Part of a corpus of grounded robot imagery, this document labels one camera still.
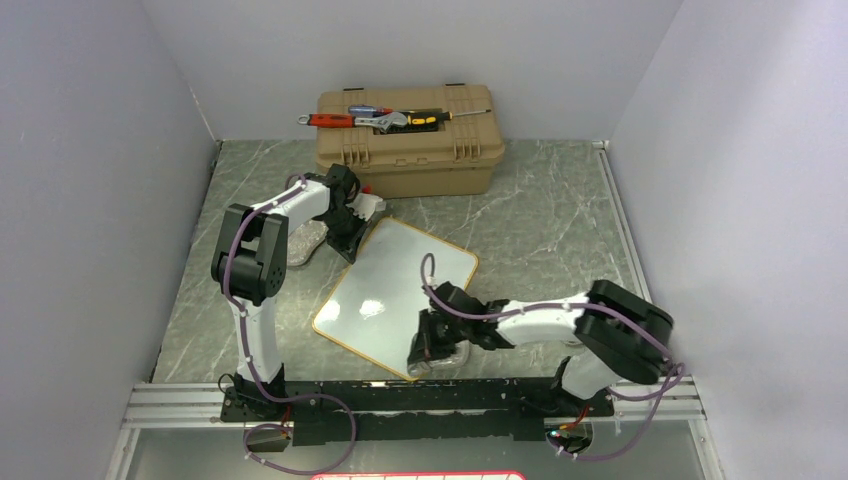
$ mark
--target black mounting plate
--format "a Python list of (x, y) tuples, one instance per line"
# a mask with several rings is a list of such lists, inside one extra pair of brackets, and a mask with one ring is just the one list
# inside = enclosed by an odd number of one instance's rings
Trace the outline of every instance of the black mounting plate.
[[(240, 404), (232, 390), (228, 388), (225, 395), (222, 421), (269, 421)], [(614, 413), (612, 401), (604, 391), (583, 404), (554, 405), (551, 379), (542, 377), (415, 382), (290, 381), (286, 382), (286, 393), (289, 396), (325, 393), (341, 399), (355, 412), (358, 440), (512, 436), (514, 440), (531, 441), (544, 438), (546, 417), (575, 417), (586, 404), (590, 408), (589, 417), (609, 417)], [(285, 409), (285, 404), (280, 404), (280, 419)], [(427, 413), (438, 410), (446, 412)], [(296, 446), (350, 438), (347, 415), (328, 400), (294, 402), (291, 419)]]

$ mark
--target toolbox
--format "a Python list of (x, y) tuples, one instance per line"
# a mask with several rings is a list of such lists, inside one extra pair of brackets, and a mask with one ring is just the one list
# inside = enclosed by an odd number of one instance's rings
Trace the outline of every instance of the toolbox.
[(383, 198), (470, 195), (488, 190), (505, 147), (492, 94), (485, 86), (326, 92), (318, 100), (318, 113), (346, 114), (352, 105), (454, 114), (492, 111), (387, 132), (364, 126), (318, 128), (316, 162), (322, 172), (334, 163), (346, 165), (363, 186), (369, 185), (372, 193)]

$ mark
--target marble surface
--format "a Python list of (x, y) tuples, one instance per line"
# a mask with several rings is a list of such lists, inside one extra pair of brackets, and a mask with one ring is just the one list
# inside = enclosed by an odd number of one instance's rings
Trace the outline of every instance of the marble surface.
[[(209, 382), (235, 371), (235, 325), (209, 273), (224, 208), (279, 193), (289, 174), (314, 169), (314, 149), (310, 141), (224, 142), (154, 382)], [(387, 214), (477, 254), (480, 265), (468, 292), (484, 301), (561, 298), (601, 278), (632, 289), (613, 206), (591, 153), (589, 142), (511, 141), (488, 193), (393, 199)], [(312, 330), (312, 318), (345, 266), (322, 245), (306, 265), (289, 269), (276, 325), (286, 378), (396, 378)], [(497, 352), (474, 347), (465, 366), (430, 377), (550, 376), (567, 351), (557, 343)]]

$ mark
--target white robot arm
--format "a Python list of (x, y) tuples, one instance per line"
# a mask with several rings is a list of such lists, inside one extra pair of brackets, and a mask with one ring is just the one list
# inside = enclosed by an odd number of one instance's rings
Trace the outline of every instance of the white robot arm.
[[(212, 277), (222, 284), (226, 264), (231, 263), (230, 293), (241, 309), (235, 303), (228, 303), (238, 333), (237, 373), (242, 379), (252, 381), (253, 377), (241, 338), (241, 310), (246, 310), (246, 332), (253, 366), (260, 381), (271, 383), (282, 368), (274, 316), (275, 295), (285, 279), (287, 238), (310, 219), (324, 221), (328, 227), (327, 243), (352, 263), (368, 221), (383, 206), (380, 197), (361, 193), (359, 189), (356, 176), (348, 168), (333, 165), (326, 176), (308, 174), (293, 187), (264, 202), (249, 207), (234, 204), (227, 209), (212, 261)], [(241, 223), (259, 209), (262, 213), (251, 220), (242, 234), (235, 257), (229, 259)], [(247, 243), (257, 238), (257, 247), (251, 249)]]
[(424, 266), (430, 308), (419, 312), (410, 373), (454, 363), (457, 343), (465, 340), (486, 350), (561, 341), (581, 350), (560, 364), (554, 383), (579, 403), (621, 379), (654, 384), (667, 363), (671, 317), (610, 281), (597, 280), (588, 292), (558, 300), (483, 304), (450, 282), (432, 288)]

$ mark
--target toolbox lid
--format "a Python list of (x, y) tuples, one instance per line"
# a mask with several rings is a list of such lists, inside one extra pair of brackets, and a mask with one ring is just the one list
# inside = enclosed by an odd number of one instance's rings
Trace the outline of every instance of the toolbox lid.
[(492, 94), (484, 85), (446, 85), (407, 89), (349, 89), (327, 92), (318, 113), (346, 114), (351, 105), (373, 105), (395, 111), (434, 110), (454, 114), (491, 109), (454, 118), (437, 131), (382, 133), (371, 127), (319, 128), (317, 163), (342, 163), (355, 169), (456, 168), (463, 164), (491, 167), (503, 157), (503, 137), (495, 119)]

